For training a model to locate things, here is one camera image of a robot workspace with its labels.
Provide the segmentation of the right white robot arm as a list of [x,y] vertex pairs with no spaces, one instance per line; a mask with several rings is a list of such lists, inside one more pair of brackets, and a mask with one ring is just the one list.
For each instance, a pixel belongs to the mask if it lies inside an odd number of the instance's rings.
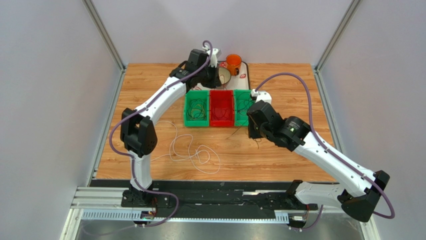
[[390,180],[389,174],[383,170],[372,171],[350,160],[305,121],[296,116],[282,118],[268,102],[255,102],[247,116],[250,138],[265,138],[277,147],[286,148],[337,180],[336,184],[294,180],[286,194],[304,205],[341,208],[359,222],[366,223],[375,214]]

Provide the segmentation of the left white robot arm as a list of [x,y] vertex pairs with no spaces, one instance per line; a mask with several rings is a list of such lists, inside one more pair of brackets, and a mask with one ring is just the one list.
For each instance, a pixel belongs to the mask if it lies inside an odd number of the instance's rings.
[[188,59],[170,72],[153,96],[136,109],[127,108],[122,112],[120,140],[130,157],[130,183],[134,189],[155,193],[149,189],[153,182],[151,153],[158,142],[155,126],[166,110],[193,87],[201,84],[206,88],[216,88],[220,85],[217,76],[220,55],[218,48],[193,49]]

